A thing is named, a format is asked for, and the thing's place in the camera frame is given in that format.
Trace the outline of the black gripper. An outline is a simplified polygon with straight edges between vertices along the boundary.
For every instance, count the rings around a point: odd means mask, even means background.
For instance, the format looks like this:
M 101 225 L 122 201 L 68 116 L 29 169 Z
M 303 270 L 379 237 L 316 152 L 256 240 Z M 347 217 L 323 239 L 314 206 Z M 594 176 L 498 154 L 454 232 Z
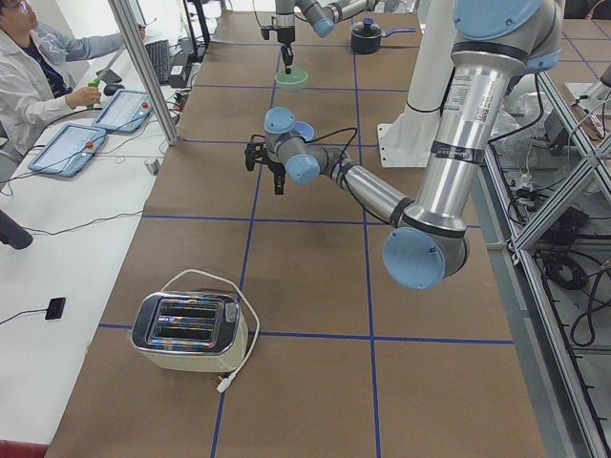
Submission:
M 284 63 L 284 72 L 292 73 L 293 51 L 292 43 L 295 41 L 295 15 L 275 14 L 272 16 L 272 26 L 277 34 L 277 40 L 282 44 L 281 56 Z
M 285 184 L 285 168 L 282 162 L 275 162 L 272 160 L 267 161 L 267 167 L 274 175 L 274 194 L 284 194 Z

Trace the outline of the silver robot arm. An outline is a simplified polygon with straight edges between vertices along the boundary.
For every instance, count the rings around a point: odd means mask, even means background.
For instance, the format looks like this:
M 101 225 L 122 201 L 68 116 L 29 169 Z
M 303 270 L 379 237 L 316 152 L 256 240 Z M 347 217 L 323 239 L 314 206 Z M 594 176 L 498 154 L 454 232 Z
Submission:
M 293 51 L 295 42 L 295 10 L 298 10 L 314 32 L 321 38 L 328 36 L 337 23 L 366 10 L 375 10 L 378 4 L 375 0 L 330 1 L 322 6 L 315 0 L 281 0 L 275 2 L 275 11 L 271 16 L 269 26 L 261 26 L 262 37 L 269 38 L 269 32 L 277 34 L 281 44 L 281 55 L 284 62 L 284 72 L 292 73 Z
M 263 122 L 271 162 L 306 184 L 327 176 L 392 227 L 383 263 L 401 285 L 426 289 L 469 256 L 463 209 L 510 81 L 551 69 L 560 52 L 560 1 L 457 1 L 454 73 L 416 198 L 408 198 L 336 148 L 306 142 L 287 108 Z

